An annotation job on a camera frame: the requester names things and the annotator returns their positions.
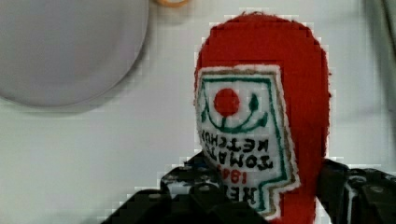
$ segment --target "black mechanical part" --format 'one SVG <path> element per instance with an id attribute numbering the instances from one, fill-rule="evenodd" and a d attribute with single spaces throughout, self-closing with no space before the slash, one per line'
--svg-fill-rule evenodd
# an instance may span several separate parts
<path id="1" fill-rule="evenodd" d="M 232 203 L 220 175 L 198 154 L 142 190 L 102 224 L 266 224 L 248 203 Z"/>
<path id="2" fill-rule="evenodd" d="M 396 223 L 396 177 L 326 160 L 317 196 L 334 224 Z"/>

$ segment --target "label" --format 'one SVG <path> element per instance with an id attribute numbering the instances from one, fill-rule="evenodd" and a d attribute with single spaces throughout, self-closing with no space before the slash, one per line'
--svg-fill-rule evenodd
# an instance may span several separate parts
<path id="1" fill-rule="evenodd" d="M 278 217 L 279 193 L 299 186 L 278 69 L 207 69 L 196 95 L 203 152 L 227 196 Z"/>

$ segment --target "green border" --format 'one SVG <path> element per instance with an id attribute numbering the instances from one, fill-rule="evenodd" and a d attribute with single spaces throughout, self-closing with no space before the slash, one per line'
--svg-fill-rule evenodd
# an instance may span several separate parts
<path id="1" fill-rule="evenodd" d="M 286 167 L 285 167 L 285 161 L 284 161 L 284 148 L 282 147 L 281 143 L 281 136 L 280 136 L 280 130 L 277 126 L 276 122 L 276 113 L 274 110 L 274 100 L 273 100 L 273 95 L 272 95 L 272 81 L 268 77 L 214 77 L 215 75 L 210 75 L 208 77 L 202 77 L 202 84 L 201 84 L 201 89 L 198 93 L 198 100 L 201 99 L 201 92 L 205 88 L 205 82 L 235 82 L 235 81 L 245 81 L 245 82 L 257 82 L 257 83 L 265 83 L 267 85 L 268 91 L 269 91 L 269 96 L 270 96 L 270 110 L 271 114 L 273 115 L 273 122 L 276 126 L 276 140 L 279 148 L 279 154 L 281 155 L 281 172 L 282 175 L 271 179 L 267 181 L 262 181 L 259 184 L 259 207 L 255 208 L 256 211 L 264 211 L 265 210 L 265 204 L 264 204 L 264 194 L 263 194 L 263 187 L 267 184 L 279 182 L 282 180 L 288 180 L 287 174 L 286 174 Z"/>

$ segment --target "red circle logo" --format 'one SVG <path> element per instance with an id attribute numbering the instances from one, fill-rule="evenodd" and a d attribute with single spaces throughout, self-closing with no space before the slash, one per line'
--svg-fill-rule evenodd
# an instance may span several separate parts
<path id="1" fill-rule="evenodd" d="M 238 112 L 239 97 L 232 89 L 222 89 L 216 94 L 215 109 L 223 116 L 229 117 Z"/>

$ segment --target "red knitted cover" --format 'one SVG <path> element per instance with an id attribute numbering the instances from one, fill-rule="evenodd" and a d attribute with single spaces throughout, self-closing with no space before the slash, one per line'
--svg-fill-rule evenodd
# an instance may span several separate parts
<path id="1" fill-rule="evenodd" d="M 280 194 L 280 217 L 271 223 L 312 223 L 318 173 L 329 129 L 329 81 L 326 53 L 311 31 L 295 21 L 261 13 L 243 14 L 213 27 L 195 70 L 271 64 L 280 67 L 286 115 L 298 166 L 300 187 Z"/>

